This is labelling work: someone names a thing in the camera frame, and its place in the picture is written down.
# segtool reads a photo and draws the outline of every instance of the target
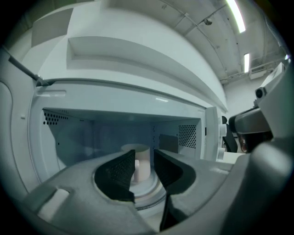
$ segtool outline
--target fluorescent light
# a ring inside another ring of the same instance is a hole
[[[239,28],[239,32],[240,33],[244,32],[245,31],[245,25],[244,25],[244,22],[243,22],[241,12],[240,12],[235,0],[226,0],[226,2],[228,3],[231,11],[233,12],[233,15],[235,17],[235,20],[236,20],[238,28]]]
[[[164,99],[160,99],[160,98],[156,98],[158,101],[163,101],[163,102],[169,102],[167,100],[164,100]]]
[[[249,72],[249,54],[244,55],[244,73]]]

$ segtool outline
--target white cup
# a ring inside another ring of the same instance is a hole
[[[122,151],[135,150],[135,172],[133,182],[139,183],[150,176],[150,148],[142,144],[128,144],[121,147]]]

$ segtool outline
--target white ceiling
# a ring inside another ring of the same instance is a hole
[[[21,17],[6,41],[9,48],[34,21],[68,4],[84,0],[42,0]],[[189,40],[204,56],[223,84],[247,78],[243,56],[250,53],[250,68],[268,71],[285,57],[268,29],[264,16],[249,1],[236,0],[246,31],[238,32],[234,16],[225,0],[110,0],[110,5],[146,14],[167,24]],[[204,19],[210,17],[211,25]]]

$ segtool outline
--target ceiling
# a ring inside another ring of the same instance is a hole
[[[33,22],[45,14],[85,0],[42,0],[20,19],[6,40],[10,48]],[[236,0],[246,31],[239,33],[225,0],[109,0],[111,7],[136,11],[176,30],[204,56],[222,84],[248,78],[243,56],[250,54],[250,69],[271,72],[286,53],[269,30],[265,17],[249,1]],[[204,20],[211,20],[206,25]]]

